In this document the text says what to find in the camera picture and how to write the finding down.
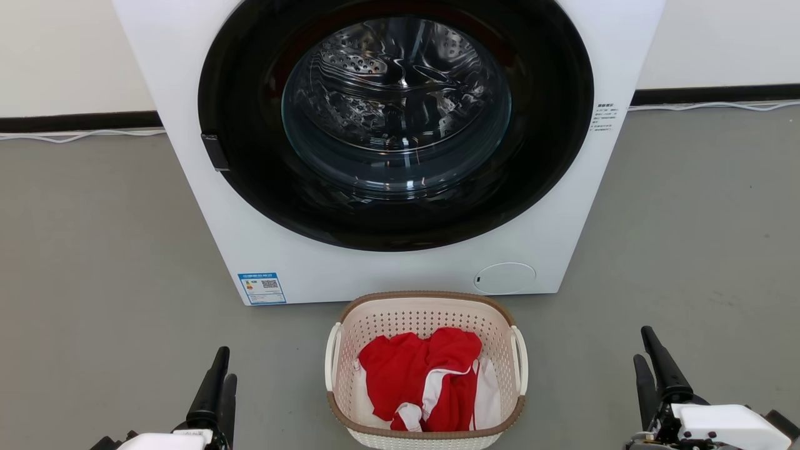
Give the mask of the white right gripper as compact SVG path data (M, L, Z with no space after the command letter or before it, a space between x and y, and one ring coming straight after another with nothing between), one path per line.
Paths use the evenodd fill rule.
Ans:
M652 371L644 356L634 356L643 432L627 450L777 450L777 427L748 407L686 404L694 391L677 362L651 326L641 334Z

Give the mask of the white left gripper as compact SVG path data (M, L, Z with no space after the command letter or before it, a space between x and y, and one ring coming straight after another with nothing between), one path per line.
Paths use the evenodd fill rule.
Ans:
M216 442L217 448L233 448L238 377L228 371L230 355L228 347L218 348L186 414L189 429L138 434L116 450L211 450Z

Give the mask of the cream perforated laundry basket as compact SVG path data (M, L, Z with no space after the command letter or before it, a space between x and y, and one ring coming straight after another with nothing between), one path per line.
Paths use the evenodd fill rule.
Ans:
M467 432L399 432L354 421L353 384L358 356L379 336L414 333L428 338L439 328L471 331L482 342L479 358L491 360L502 397L502 422ZM477 294L403 291L368 294L349 304L332 326L324 359L329 407L351 436L376 450L485 450L521 415L528 390L528 349L505 307Z

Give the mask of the blue energy label sticker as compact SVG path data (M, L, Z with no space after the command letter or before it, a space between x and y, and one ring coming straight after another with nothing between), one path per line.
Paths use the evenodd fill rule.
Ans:
M243 299L248 306L286 304L282 284L275 272L257 272L237 275Z

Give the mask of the round white filter cover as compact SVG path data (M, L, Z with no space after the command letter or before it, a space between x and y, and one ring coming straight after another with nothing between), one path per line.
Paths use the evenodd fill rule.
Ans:
M474 287L491 296L526 294L535 285L536 271L525 263L502 262L482 269L474 277Z

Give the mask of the red garment with white trim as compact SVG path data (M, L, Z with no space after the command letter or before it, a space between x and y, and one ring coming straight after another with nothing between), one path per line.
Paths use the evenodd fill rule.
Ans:
M471 331L451 327L425 339L412 332L373 339L358 356L372 413L399 432L475 430L482 347Z

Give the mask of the white front-load washing machine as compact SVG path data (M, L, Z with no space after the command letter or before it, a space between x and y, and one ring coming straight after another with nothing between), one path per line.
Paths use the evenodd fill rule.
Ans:
M276 273L286 304L349 301L382 291L485 294L474 277L496 263L536 271L526 294L556 293L628 113L666 0L556 0L582 37L594 111L614 103L617 128L589 132L562 179L520 216L445 247L360 251L318 242L263 216L209 160L198 83L218 31L243 0L112 0L172 148L243 303L238 274Z

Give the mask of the black text notice sticker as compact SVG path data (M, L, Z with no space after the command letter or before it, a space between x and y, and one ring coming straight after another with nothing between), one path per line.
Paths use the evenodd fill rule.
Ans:
M624 113L620 106L614 103L598 103L592 112L591 122L589 122L589 132L613 131L617 128Z

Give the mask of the black round washer door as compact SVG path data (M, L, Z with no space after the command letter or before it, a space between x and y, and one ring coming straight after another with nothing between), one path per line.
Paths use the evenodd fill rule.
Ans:
M197 105L209 160L263 216L403 253L541 200L588 134L594 74L556 0L243 0Z

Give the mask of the black baseboard strip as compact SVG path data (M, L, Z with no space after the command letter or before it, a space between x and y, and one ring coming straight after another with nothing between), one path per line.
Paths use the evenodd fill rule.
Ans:
M746 103L800 100L800 83L752 86L701 86L637 89L631 106L694 103Z
M11 134L149 129L162 126L162 119L157 111L0 117L0 133Z

